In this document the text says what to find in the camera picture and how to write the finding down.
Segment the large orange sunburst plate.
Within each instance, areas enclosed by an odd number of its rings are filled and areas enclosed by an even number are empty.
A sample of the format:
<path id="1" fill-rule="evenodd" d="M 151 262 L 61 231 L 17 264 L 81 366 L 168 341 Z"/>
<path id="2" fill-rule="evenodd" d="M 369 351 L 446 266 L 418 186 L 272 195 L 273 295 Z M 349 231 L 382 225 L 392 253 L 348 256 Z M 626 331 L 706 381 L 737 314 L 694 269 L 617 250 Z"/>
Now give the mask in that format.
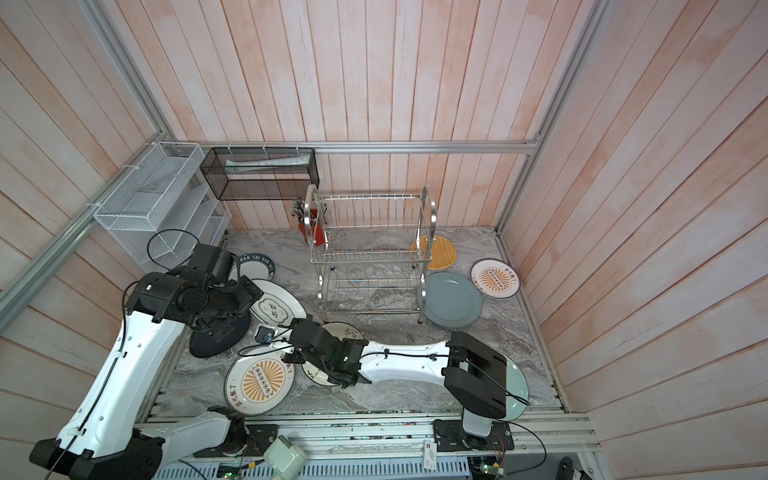
<path id="1" fill-rule="evenodd" d="M 241 357 L 226 374 L 224 396 L 232 409 L 256 416 L 275 409 L 294 382 L 295 368 L 282 360 L 280 352 Z"/>

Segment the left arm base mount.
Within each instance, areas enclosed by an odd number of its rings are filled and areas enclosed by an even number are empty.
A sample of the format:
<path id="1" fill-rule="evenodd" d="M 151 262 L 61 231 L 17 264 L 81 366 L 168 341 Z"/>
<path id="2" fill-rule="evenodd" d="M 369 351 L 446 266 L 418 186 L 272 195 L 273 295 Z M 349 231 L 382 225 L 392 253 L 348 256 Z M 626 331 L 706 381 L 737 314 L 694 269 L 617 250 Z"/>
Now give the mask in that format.
<path id="1" fill-rule="evenodd" d="M 248 425 L 236 422 L 231 428 L 223 444 L 206 448 L 193 454 L 194 458 L 213 457 L 261 457 L 267 448 L 277 439 L 276 424 Z"/>

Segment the white plate green text rim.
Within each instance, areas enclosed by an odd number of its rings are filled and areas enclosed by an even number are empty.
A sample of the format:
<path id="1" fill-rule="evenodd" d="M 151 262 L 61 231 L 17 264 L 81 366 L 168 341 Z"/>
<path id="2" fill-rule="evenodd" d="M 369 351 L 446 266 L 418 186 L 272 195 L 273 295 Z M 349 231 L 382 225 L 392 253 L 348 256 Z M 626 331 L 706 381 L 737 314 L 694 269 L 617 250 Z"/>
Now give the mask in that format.
<path id="1" fill-rule="evenodd" d="M 246 276 L 251 280 L 272 281 L 275 273 L 276 265 L 270 257 L 261 253 L 247 253 L 237 257 L 230 271 L 230 278 L 237 280 Z"/>

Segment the white plate cloud line pattern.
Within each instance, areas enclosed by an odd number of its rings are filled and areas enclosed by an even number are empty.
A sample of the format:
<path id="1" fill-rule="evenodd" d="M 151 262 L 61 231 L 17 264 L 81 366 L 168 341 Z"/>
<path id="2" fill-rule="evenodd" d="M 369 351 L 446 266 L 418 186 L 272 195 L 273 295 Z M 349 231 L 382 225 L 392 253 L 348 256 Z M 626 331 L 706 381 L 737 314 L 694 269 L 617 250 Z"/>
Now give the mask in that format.
<path id="1" fill-rule="evenodd" d="M 273 327 L 288 327 L 295 318 L 307 316 L 299 300 L 282 286 L 264 279 L 252 282 L 262 291 L 262 297 L 250 308 L 254 320 Z"/>

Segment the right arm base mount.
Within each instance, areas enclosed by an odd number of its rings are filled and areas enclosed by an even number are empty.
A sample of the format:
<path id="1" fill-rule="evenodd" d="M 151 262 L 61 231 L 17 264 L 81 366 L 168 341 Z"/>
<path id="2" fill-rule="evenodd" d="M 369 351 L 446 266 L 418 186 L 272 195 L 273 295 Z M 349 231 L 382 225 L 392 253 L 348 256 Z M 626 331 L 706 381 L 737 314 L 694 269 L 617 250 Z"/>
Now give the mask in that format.
<path id="1" fill-rule="evenodd" d="M 461 420 L 434 420 L 432 423 L 438 452 L 511 451 L 514 441 L 506 423 L 494 421 L 487 437 L 466 433 Z"/>

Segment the stainless steel dish rack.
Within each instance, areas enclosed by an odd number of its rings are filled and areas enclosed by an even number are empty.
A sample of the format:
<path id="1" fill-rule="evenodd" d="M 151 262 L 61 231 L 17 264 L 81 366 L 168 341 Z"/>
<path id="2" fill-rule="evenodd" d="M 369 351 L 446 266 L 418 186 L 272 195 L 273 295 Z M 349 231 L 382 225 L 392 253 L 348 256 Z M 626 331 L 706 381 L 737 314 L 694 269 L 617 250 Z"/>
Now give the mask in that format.
<path id="1" fill-rule="evenodd" d="M 427 188 L 418 193 L 322 194 L 306 191 L 306 226 L 316 218 L 326 243 L 309 244 L 325 321 L 337 316 L 393 315 L 425 320 L 427 265 L 410 246 L 436 236 L 437 207 Z"/>

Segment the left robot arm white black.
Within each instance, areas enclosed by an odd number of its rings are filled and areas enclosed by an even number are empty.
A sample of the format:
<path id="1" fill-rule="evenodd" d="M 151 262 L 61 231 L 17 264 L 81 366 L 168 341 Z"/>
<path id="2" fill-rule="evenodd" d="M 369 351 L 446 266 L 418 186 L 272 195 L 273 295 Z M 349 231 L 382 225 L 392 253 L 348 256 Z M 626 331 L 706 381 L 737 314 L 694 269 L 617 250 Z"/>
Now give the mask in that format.
<path id="1" fill-rule="evenodd" d="M 38 441 L 29 460 L 70 479 L 151 479 L 166 465 L 208 448 L 242 454 L 242 414 L 212 407 L 185 421 L 149 430 L 135 423 L 171 347 L 186 331 L 190 351 L 211 357 L 238 343 L 263 295 L 239 269 L 236 255 L 197 244 L 180 265 L 129 286 L 123 325 L 89 392 L 54 438 Z"/>

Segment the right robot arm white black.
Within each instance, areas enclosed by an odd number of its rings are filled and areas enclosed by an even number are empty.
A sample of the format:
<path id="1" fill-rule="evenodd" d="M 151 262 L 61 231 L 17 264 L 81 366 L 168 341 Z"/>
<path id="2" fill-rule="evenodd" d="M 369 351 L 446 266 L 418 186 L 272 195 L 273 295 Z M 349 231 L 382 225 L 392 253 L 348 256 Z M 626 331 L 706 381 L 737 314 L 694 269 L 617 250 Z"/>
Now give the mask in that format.
<path id="1" fill-rule="evenodd" d="M 286 343 L 285 363 L 308 363 L 342 388 L 395 380 L 445 388 L 462 406 L 461 428 L 469 436 L 486 438 L 495 422 L 514 419 L 515 408 L 529 406 L 526 393 L 510 389 L 517 365 L 465 332 L 433 344 L 388 345 L 339 339 L 311 318 L 296 318 Z"/>

